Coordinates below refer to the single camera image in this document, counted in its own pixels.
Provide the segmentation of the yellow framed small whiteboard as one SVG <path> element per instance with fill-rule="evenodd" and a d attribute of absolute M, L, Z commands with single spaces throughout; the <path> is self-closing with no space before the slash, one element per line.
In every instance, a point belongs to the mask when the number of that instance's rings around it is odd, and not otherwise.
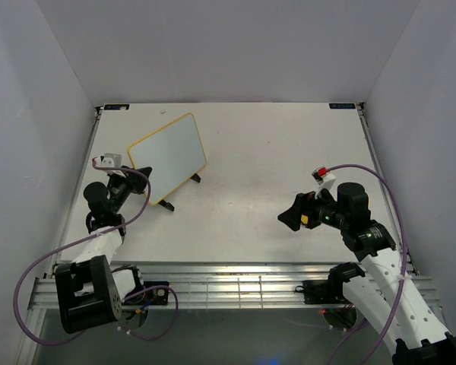
<path fill-rule="evenodd" d="M 173 206 L 166 197 L 189 180 L 200 183 L 199 173 L 207 164 L 192 113 L 133 142 L 127 148 L 127 155 L 135 169 L 151 168 L 149 204 L 169 210 L 173 210 Z"/>

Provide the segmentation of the black yellow whiteboard eraser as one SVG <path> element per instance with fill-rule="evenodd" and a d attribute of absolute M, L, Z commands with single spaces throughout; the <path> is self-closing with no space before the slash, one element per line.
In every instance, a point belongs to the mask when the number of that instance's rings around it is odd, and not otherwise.
<path fill-rule="evenodd" d="M 305 215 L 302 215 L 301 216 L 301 224 L 304 225 L 304 226 L 307 226 L 309 223 L 309 218 Z"/>

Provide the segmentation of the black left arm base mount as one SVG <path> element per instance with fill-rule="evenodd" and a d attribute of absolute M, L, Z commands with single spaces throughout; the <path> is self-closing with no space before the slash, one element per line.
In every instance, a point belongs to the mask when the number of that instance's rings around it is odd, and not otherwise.
<path fill-rule="evenodd" d="M 169 303 L 168 281 L 145 281 L 146 288 L 154 287 L 153 290 L 144 292 L 144 306 L 165 306 Z"/>

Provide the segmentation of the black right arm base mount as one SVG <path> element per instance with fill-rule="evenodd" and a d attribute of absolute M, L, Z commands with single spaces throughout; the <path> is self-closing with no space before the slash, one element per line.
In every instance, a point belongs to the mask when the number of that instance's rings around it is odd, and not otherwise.
<path fill-rule="evenodd" d="M 305 280 L 294 288 L 296 294 L 302 294 L 304 304 L 348 304 L 343 297 L 342 287 L 334 287 L 329 280 Z"/>

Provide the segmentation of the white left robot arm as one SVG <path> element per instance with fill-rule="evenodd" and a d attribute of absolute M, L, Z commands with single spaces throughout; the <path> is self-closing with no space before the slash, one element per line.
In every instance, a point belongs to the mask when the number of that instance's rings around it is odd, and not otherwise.
<path fill-rule="evenodd" d="M 92 182 L 83 196 L 89 213 L 86 227 L 92 239 L 81 254 L 55 270 L 62 327 L 68 334 L 116 322 L 121 318 L 122 300 L 141 302 L 146 286 L 132 267 L 111 269 L 112 257 L 124 243 L 126 223 L 119 213 L 131 194 L 144 193 L 152 169 L 144 167 L 133 173 L 110 173 L 105 185 Z"/>

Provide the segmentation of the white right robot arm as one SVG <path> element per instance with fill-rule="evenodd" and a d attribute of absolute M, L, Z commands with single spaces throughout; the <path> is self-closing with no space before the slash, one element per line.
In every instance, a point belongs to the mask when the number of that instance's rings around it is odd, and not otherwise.
<path fill-rule="evenodd" d="M 340 231 L 355 262 L 333 267 L 325 294 L 352 303 L 383 337 L 394 364 L 456 364 L 456 335 L 436 317 L 384 225 L 371 218 L 369 198 L 358 183 L 299 193 L 277 219 L 291 230 L 322 224 Z"/>

